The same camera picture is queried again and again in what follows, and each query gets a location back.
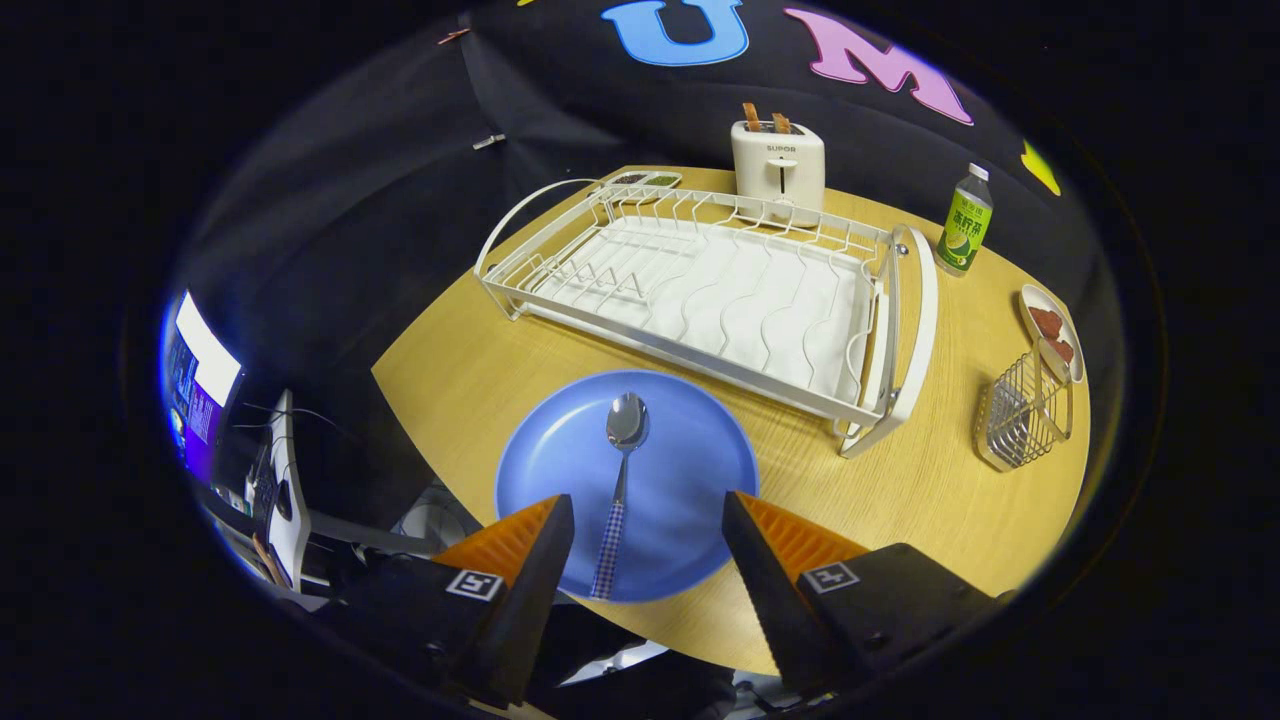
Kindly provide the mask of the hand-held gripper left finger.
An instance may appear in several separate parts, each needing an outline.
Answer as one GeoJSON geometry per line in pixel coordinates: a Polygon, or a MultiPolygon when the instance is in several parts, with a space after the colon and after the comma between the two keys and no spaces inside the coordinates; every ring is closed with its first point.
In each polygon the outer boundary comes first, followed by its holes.
{"type": "Polygon", "coordinates": [[[433,559],[392,556],[335,598],[335,635],[430,691],[518,705],[573,537],[553,495],[433,559]]]}

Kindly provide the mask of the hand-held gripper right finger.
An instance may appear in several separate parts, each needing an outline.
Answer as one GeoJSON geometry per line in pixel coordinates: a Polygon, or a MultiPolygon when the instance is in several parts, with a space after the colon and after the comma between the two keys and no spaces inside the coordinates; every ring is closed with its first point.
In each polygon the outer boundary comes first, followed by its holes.
{"type": "Polygon", "coordinates": [[[783,683],[805,700],[896,675],[1007,602],[911,544],[869,550],[741,491],[724,495],[722,536],[783,683]]]}

